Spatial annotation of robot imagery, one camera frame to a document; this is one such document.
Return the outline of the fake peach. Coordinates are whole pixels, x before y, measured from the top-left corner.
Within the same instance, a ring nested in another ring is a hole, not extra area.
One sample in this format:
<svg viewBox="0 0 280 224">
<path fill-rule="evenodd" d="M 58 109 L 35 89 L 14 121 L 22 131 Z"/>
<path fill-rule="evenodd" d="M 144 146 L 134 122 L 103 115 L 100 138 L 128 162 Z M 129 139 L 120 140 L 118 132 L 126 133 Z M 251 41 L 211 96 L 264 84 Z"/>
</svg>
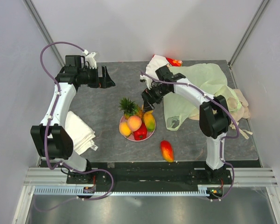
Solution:
<svg viewBox="0 0 280 224">
<path fill-rule="evenodd" d="M 132 132 L 135 132 L 141 127 L 142 120 L 140 117 L 133 115 L 127 120 L 127 125 Z"/>
</svg>

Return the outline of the fake red orange mango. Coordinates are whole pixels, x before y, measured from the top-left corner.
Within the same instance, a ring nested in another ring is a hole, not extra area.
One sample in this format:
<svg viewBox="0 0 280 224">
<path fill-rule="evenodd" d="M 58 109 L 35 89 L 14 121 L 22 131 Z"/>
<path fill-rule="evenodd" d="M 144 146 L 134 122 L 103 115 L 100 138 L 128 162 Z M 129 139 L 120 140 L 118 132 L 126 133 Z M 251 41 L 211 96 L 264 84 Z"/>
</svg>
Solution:
<svg viewBox="0 0 280 224">
<path fill-rule="evenodd" d="M 167 162 L 173 162 L 174 152 L 171 144 L 168 141 L 163 140 L 160 143 L 160 147 L 161 147 L 161 154 L 163 156 L 163 159 Z"/>
</svg>

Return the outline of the fake yellow pear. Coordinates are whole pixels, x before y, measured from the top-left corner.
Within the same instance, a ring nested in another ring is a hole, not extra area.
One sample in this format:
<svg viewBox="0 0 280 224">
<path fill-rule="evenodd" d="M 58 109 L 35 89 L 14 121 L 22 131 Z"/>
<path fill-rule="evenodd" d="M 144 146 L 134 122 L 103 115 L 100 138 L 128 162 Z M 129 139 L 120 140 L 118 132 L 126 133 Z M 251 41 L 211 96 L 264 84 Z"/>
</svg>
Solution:
<svg viewBox="0 0 280 224">
<path fill-rule="evenodd" d="M 126 138 L 132 134 L 132 131 L 127 125 L 127 122 L 121 122 L 119 124 L 119 132 L 121 133 L 121 135 L 125 136 Z"/>
</svg>

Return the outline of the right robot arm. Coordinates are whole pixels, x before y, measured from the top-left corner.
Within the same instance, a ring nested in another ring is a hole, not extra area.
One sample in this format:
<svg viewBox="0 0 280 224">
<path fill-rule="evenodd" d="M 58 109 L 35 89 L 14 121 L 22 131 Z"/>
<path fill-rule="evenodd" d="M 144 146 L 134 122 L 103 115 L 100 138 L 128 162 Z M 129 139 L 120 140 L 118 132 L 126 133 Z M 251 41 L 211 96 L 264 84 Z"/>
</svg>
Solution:
<svg viewBox="0 0 280 224">
<path fill-rule="evenodd" d="M 224 139 L 228 132 L 231 118 L 225 97 L 208 94 L 193 85 L 181 73 L 173 74 L 165 65 L 156 70 L 157 78 L 141 72 L 142 82 L 152 80 L 150 88 L 146 88 L 141 96 L 145 112 L 154 109 L 164 96 L 169 93 L 182 96 L 199 109 L 199 127 L 207 138 L 207 158 L 204 178 L 214 184 L 221 179 L 226 170 L 224 164 Z"/>
</svg>

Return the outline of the fake red bell pepper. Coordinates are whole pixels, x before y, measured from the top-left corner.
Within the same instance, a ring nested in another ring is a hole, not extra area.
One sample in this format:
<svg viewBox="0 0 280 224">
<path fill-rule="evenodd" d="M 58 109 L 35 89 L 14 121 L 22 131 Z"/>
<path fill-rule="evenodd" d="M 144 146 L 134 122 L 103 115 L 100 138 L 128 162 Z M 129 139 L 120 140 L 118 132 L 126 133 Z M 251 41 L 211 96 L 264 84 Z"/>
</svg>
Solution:
<svg viewBox="0 0 280 224">
<path fill-rule="evenodd" d="M 147 137 L 147 128 L 144 123 L 141 124 L 138 130 L 133 132 L 133 136 L 136 141 L 143 140 Z"/>
</svg>

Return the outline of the fake pineapple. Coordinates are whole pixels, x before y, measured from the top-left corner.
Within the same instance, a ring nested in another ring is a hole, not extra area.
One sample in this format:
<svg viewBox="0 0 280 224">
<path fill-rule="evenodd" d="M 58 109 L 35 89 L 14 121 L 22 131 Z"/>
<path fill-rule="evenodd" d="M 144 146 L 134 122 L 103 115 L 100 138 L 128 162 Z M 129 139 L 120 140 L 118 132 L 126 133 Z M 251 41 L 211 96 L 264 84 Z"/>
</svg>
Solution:
<svg viewBox="0 0 280 224">
<path fill-rule="evenodd" d="M 124 113 L 124 118 L 128 120 L 131 116 L 143 118 L 143 110 L 138 104 L 129 98 L 123 97 L 119 102 L 119 108 Z"/>
</svg>

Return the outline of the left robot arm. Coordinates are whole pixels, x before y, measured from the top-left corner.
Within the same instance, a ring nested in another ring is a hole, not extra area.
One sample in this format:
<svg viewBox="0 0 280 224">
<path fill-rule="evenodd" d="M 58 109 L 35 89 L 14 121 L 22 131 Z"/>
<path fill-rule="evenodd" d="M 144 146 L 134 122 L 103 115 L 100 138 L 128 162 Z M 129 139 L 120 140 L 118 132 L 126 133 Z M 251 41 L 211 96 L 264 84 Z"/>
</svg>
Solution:
<svg viewBox="0 0 280 224">
<path fill-rule="evenodd" d="M 102 66 L 102 75 L 98 74 L 97 53 L 66 55 L 65 66 L 53 78 L 54 95 L 46 115 L 39 125 L 32 126 L 30 134 L 36 150 L 47 162 L 55 160 L 77 173 L 77 179 L 89 183 L 93 179 L 90 162 L 74 151 L 72 138 L 65 130 L 65 123 L 70 104 L 81 85 L 90 88 L 110 88 L 115 83 L 110 78 L 107 67 Z"/>
</svg>

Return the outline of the green avocado print plastic bag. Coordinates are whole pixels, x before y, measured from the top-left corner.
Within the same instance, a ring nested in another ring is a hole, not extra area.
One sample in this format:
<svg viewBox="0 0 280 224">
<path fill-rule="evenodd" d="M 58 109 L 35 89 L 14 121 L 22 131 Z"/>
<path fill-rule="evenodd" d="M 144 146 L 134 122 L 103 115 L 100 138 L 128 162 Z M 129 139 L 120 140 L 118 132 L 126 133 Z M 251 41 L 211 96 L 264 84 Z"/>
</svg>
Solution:
<svg viewBox="0 0 280 224">
<path fill-rule="evenodd" d="M 177 131 L 182 123 L 189 118 L 194 109 L 209 98 L 223 86 L 228 86 L 226 75 L 214 63 L 200 63 L 189 67 L 169 67 L 174 75 L 180 73 L 185 76 L 174 84 L 174 93 L 169 93 L 163 98 L 164 118 L 166 128 Z"/>
</svg>

